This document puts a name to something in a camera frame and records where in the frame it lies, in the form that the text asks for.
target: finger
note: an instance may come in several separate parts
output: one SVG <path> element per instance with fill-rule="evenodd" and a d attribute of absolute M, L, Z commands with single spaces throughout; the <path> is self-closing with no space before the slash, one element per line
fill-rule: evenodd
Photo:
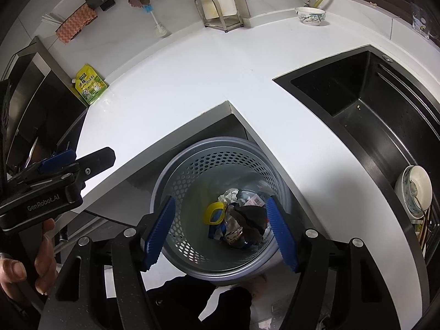
<path fill-rule="evenodd" d="M 43 221 L 43 234 L 53 230 L 55 228 L 55 221 L 52 218 L 49 218 Z"/>
<path fill-rule="evenodd" d="M 0 282 L 17 283 L 26 279 L 23 263 L 14 259 L 0 259 Z"/>
<path fill-rule="evenodd" d="M 44 235 L 34 262 L 38 275 L 43 276 L 48 271 L 53 259 L 54 246 L 49 237 Z"/>
<path fill-rule="evenodd" d="M 47 293 L 55 283 L 57 275 L 56 261 L 55 258 L 52 258 L 52 263 L 50 264 L 48 271 L 35 282 L 35 289 L 37 289 L 40 294 Z"/>
<path fill-rule="evenodd" d="M 19 290 L 17 284 L 0 282 L 1 287 L 8 297 L 14 299 L 18 303 L 23 303 L 26 299 L 23 293 Z"/>

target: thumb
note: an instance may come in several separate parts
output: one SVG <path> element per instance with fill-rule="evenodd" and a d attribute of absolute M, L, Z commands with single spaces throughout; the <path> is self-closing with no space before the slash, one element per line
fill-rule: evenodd
<path fill-rule="evenodd" d="M 17 283 L 26 279 L 23 263 L 14 259 L 0 259 L 0 282 Z"/>

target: green and yellow packet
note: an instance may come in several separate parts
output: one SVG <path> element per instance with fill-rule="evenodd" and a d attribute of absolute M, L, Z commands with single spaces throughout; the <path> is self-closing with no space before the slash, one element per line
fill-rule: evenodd
<path fill-rule="evenodd" d="M 75 89 L 82 95 L 89 105 L 92 105 L 92 103 L 107 89 L 107 85 L 92 67 L 84 65 L 84 67 L 76 74 Z"/>

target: sink basin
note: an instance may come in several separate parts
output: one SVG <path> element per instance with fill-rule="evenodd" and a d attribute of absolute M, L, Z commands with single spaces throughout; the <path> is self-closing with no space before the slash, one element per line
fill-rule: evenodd
<path fill-rule="evenodd" d="M 440 106 L 435 98 L 372 46 L 318 61 L 274 81 L 319 117 L 357 157 L 387 198 L 413 253 L 420 252 L 420 246 L 393 188 L 406 166 L 421 165 L 427 170 L 433 185 L 432 222 L 437 227 L 425 262 L 434 258 L 439 262 Z"/>

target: blue gripper pad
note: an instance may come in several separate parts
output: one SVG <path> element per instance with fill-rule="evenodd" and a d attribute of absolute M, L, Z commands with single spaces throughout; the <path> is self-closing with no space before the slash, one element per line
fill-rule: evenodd
<path fill-rule="evenodd" d="M 175 217 L 175 199 L 170 197 L 165 207 L 162 209 L 153 229 L 145 241 L 144 245 L 144 261 L 145 269 L 149 270 L 153 264 L 159 259 L 162 247 L 165 243 L 166 236 L 171 228 Z"/>
<path fill-rule="evenodd" d="M 266 211 L 268 219 L 272 227 L 275 239 L 278 243 L 284 263 L 286 263 L 292 271 L 296 271 L 298 267 L 298 256 L 296 254 L 296 242 L 292 232 L 285 223 L 284 217 L 289 216 L 284 209 L 277 205 L 273 197 L 266 201 Z"/>

